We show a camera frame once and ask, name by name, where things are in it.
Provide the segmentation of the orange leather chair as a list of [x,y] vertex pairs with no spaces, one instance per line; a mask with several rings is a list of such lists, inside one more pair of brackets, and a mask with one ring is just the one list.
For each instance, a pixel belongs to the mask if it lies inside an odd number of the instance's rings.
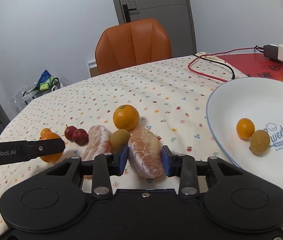
[[169,36],[163,26],[152,18],[106,29],[95,50],[100,74],[171,57]]

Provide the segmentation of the dotted white tablecloth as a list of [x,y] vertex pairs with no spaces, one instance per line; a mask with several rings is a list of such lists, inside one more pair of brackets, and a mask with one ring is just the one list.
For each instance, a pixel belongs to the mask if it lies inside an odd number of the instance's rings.
[[[196,160],[213,155],[227,160],[211,135],[206,121],[206,103],[220,85],[191,73],[187,63],[195,57],[180,57],[147,63],[99,75],[35,99],[21,111],[0,135],[2,141],[38,139],[50,128],[65,140],[60,161],[83,155],[86,146],[77,146],[64,137],[66,125],[84,128],[103,125],[111,133],[116,128],[113,112],[120,105],[134,106],[140,115],[137,128],[157,136],[173,153],[186,153]],[[40,158],[25,163],[0,166],[0,197],[15,184],[46,170],[53,164]],[[110,179],[114,192],[120,189],[172,189],[178,192],[179,178],[146,179],[126,165],[124,175]]]

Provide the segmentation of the small orange in plate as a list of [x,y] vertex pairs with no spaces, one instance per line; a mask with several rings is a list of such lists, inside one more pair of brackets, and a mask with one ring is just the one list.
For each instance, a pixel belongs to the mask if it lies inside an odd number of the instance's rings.
[[242,118],[236,125],[236,131],[241,139],[249,139],[255,131],[254,123],[248,118]]

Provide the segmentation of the brown kiwi in plate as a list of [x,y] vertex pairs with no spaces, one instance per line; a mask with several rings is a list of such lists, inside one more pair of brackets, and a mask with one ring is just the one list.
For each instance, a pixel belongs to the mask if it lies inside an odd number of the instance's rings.
[[264,130],[255,131],[250,138],[250,150],[255,155],[264,154],[270,145],[270,136]]

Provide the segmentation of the red strawberry fruit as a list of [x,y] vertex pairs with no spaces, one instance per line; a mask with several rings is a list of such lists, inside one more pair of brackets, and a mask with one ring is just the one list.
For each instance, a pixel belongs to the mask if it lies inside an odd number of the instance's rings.
[[73,142],[77,145],[84,145],[88,142],[88,133],[86,130],[79,128],[73,132]]

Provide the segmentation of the brown kiwi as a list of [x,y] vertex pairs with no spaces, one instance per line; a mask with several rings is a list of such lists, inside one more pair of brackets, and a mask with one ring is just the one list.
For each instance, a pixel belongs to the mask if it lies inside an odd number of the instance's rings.
[[130,137],[130,132],[125,129],[118,129],[110,136],[110,144],[114,150],[118,150],[123,144],[128,143]]
[[255,131],[250,138],[250,150],[255,155],[264,154],[270,145],[270,136],[264,130]]

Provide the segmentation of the peeled pomelo segment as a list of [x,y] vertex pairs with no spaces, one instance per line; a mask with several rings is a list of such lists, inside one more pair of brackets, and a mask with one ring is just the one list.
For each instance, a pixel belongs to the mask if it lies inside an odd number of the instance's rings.
[[110,152],[110,132],[108,129],[103,125],[92,126],[88,131],[88,145],[82,155],[82,160],[94,160],[97,155]]
[[128,161],[137,175],[154,179],[163,174],[160,141],[151,131],[145,128],[135,130],[128,147]]

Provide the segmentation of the cardboard box by wall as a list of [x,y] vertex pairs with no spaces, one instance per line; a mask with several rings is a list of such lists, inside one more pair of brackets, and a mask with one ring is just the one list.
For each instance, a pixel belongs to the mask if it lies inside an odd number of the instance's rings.
[[89,70],[90,77],[95,77],[95,76],[100,75],[95,61],[88,62],[88,70]]

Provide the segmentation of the peeled pomelo segment front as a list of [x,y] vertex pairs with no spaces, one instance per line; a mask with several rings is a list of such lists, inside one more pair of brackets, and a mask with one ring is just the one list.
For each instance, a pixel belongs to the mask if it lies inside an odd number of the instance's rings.
[[135,130],[128,147],[128,161],[137,175],[154,179],[163,174],[160,141],[151,131],[145,128]]

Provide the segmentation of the black power adapter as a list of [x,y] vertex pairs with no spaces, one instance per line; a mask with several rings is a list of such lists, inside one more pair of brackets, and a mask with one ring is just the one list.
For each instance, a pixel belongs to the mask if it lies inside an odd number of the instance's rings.
[[265,45],[263,46],[263,55],[272,61],[278,61],[278,49],[277,45]]

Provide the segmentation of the peeled pomelo segment back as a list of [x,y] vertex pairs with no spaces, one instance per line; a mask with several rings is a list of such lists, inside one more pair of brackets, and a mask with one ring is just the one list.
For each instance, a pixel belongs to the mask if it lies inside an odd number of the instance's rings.
[[110,132],[108,129],[103,125],[92,126],[88,131],[88,145],[82,155],[82,160],[94,160],[97,155],[110,152]]

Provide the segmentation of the tiny orange kumquat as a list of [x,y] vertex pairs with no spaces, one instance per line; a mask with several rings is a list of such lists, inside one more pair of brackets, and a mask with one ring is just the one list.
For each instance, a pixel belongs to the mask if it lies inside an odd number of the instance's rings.
[[51,130],[49,128],[44,128],[41,130],[41,134],[47,133],[47,132],[51,132]]

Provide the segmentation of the blue green bag pile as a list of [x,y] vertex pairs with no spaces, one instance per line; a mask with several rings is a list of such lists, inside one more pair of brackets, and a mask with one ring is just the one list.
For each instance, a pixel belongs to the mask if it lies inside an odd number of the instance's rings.
[[59,78],[52,76],[47,70],[42,72],[41,77],[37,82],[36,89],[42,92],[51,89],[54,86],[60,87]]

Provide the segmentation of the medium orange mandarin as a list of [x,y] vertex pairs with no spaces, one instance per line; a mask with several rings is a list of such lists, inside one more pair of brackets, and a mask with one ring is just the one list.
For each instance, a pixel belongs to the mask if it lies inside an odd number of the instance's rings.
[[[48,140],[48,139],[61,139],[61,137],[53,132],[45,132],[43,133],[40,138],[40,140]],[[41,159],[42,161],[46,162],[46,163],[55,163],[56,161],[58,161],[58,159],[60,159],[60,157],[63,155],[63,152],[61,153],[55,153],[55,154],[51,154],[51,155],[45,155],[42,156]]]

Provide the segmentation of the large orange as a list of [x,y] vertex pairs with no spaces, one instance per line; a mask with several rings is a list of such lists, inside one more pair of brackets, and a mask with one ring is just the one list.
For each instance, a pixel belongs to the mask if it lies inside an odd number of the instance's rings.
[[113,113],[113,123],[117,129],[131,131],[137,127],[139,112],[131,105],[121,105]]

